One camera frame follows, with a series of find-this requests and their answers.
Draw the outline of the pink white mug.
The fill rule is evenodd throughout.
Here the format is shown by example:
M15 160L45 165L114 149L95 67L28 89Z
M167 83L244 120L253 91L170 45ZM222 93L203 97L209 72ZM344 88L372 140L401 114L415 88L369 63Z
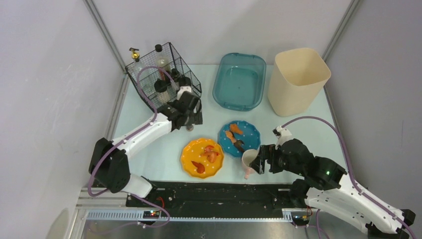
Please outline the pink white mug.
M251 174L255 174L256 171L250 166L250 164L258 156L258 150L249 149L246 150L241 157L241 166L244 171L244 179L248 179Z

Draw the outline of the small black cap bottle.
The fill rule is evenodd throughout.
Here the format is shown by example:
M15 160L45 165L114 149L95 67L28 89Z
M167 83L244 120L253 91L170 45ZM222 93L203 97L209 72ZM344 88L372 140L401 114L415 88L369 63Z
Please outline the small black cap bottle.
M181 76L178 79L178 83L179 83L179 91L188 91L191 92L192 91L192 82L191 79L187 76Z

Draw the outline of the white spice jar black lid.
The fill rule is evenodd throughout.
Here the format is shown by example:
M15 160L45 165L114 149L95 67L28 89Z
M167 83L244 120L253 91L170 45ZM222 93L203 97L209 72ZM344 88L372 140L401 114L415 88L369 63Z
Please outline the white spice jar black lid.
M166 104L170 100L168 85L165 80L157 79L154 83L154 89L157 92L157 99L159 102Z

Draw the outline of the dark sauce bottle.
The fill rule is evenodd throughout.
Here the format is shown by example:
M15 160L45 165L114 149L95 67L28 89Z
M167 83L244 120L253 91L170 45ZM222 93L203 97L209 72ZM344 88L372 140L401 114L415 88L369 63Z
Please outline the dark sauce bottle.
M163 70L165 70L167 73L170 72L170 61L168 59L168 57L166 56L166 54L163 51L163 47L161 44L156 44L155 45L155 52L156 52L156 66L162 68Z

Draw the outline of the glass bottle gold pump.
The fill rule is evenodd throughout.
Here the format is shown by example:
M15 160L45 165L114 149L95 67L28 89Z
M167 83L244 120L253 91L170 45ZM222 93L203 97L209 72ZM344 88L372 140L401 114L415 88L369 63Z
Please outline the glass bottle gold pump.
M146 64L141 61L141 55L139 54L139 49L130 47L129 51L131 52L132 63L128 65L129 74L137 81L137 76L139 72L146 67Z

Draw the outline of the small pepper shaker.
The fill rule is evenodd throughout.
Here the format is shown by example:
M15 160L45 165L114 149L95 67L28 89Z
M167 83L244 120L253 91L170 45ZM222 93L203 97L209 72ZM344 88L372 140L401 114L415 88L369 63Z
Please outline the small pepper shaker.
M185 128L187 131L192 131L194 129L194 125L187 125Z

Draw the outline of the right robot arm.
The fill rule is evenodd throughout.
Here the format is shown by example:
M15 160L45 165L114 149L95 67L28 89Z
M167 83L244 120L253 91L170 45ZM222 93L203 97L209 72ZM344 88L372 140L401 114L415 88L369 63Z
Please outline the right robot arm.
M259 174L265 166L275 174L283 171L300 176L289 189L294 204L329 213L354 226L370 239L408 239L405 231L415 220L411 210L386 203L374 203L375 196L353 183L346 170L335 161L314 156L297 139L282 144L262 145L248 163Z

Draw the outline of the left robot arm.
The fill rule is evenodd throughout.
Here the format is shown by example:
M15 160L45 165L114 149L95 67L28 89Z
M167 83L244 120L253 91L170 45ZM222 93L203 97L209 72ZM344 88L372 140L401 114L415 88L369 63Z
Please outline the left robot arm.
M145 198L153 186L144 177L130 172L130 159L166 134L203 123L201 99L189 91L152 108L153 116L134 130L113 140L101 138L96 142L89 166L90 186L97 180L112 193L126 192Z

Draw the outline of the dark food scrap blue plate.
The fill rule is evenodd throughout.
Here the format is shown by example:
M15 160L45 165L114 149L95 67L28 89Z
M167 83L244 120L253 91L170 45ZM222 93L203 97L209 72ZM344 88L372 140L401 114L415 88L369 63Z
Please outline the dark food scrap blue plate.
M236 139L234 136L234 133L232 133L232 143L234 145L234 147L241 153L244 153L245 150L243 149L244 146L244 142L240 139Z

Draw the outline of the blue dotted plate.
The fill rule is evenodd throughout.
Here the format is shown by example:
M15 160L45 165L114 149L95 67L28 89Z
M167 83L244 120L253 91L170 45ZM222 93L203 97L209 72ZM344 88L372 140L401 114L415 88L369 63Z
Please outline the blue dotted plate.
M239 152L233 145L233 143L226 137L225 131L229 130L229 125L232 123L238 124L240 129L243 131L243 135L235 134L236 139L240 139L244 142L243 149L258 149L261 144L261 135L259 130L251 123L244 120L234 120L225 124L217 134L217 142L222 147L224 153L229 154L232 157L240 158L243 153Z

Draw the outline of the orange food on blue plate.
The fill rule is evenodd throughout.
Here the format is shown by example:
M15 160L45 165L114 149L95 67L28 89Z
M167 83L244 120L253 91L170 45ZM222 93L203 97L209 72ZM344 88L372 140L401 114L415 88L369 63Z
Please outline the orange food on blue plate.
M230 125L229 125L229 130L230 130L232 133L239 134L239 135L243 135L243 131L240 129L240 127L239 127L239 126L238 126L238 124L236 124L236 123L232 123L232 124L230 124Z

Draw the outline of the teal plastic tub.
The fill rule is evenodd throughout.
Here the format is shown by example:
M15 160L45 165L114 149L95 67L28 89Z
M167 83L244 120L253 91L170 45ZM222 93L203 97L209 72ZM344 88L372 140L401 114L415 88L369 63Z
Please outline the teal plastic tub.
M257 55L228 53L219 64L212 96L223 108L247 112L262 101L266 62Z

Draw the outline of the cream waste bin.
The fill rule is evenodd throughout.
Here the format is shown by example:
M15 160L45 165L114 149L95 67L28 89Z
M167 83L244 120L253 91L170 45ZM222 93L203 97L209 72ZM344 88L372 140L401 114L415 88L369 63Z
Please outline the cream waste bin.
M268 100L278 116L305 112L327 81L331 71L312 48L297 48L275 56Z

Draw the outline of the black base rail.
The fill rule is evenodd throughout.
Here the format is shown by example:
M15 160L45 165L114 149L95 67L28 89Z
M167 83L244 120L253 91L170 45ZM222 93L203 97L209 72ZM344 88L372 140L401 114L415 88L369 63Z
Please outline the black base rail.
M226 184L152 182L146 199L163 206L172 217L254 219L280 218L283 209L305 209L310 186L292 184Z

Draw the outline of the aluminium frame post left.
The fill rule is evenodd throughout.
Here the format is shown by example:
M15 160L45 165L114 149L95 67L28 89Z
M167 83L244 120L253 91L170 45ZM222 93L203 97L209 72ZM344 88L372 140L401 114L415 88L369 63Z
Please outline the aluminium frame post left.
M93 0L83 0L84 4L86 5L88 12L92 16L94 23L98 27L100 34L103 36L106 45L109 47L114 59L116 60L119 68L122 70L123 73L126 73L125 69L125 62L121 53L119 52L117 45L97 7Z

